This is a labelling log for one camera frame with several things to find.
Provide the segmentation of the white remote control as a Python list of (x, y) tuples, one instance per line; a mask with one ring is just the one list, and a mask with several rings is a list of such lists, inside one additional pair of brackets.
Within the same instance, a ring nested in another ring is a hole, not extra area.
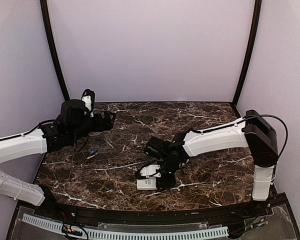
[(136, 180), (136, 188), (139, 191), (150, 191), (156, 190), (156, 178), (150, 177), (145, 179), (137, 179)]

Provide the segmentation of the blue battery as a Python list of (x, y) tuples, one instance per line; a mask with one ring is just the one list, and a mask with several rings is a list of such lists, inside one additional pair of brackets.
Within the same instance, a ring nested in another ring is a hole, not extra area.
[(98, 149), (95, 149), (95, 150), (93, 150), (91, 153), (90, 153), (90, 155), (95, 155), (95, 154), (97, 154), (98, 153)]

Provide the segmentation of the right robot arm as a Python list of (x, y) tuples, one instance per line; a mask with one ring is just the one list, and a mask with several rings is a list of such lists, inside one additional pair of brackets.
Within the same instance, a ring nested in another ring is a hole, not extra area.
[(272, 115), (259, 114), (251, 109), (232, 122), (201, 130), (189, 129), (177, 133), (172, 141), (152, 136), (144, 153), (154, 158), (135, 172), (136, 188), (164, 191), (176, 185), (176, 171), (191, 158), (209, 152), (248, 148), (253, 158), (254, 176), (252, 201), (245, 213), (256, 217), (265, 208), (275, 168), (282, 155), (278, 150), (277, 132), (266, 121)]

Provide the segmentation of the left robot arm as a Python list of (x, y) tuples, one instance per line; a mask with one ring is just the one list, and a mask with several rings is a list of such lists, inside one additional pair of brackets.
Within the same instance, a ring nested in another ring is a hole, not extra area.
[[(111, 130), (116, 113), (107, 110), (95, 114), (93, 108), (90, 96), (71, 99), (62, 103), (56, 119), (45, 120), (30, 131), (0, 138), (0, 164), (30, 155), (52, 153), (73, 146), (90, 133)], [(57, 218), (61, 213), (47, 187), (25, 182), (2, 170), (0, 195), (40, 206), (50, 218)]]

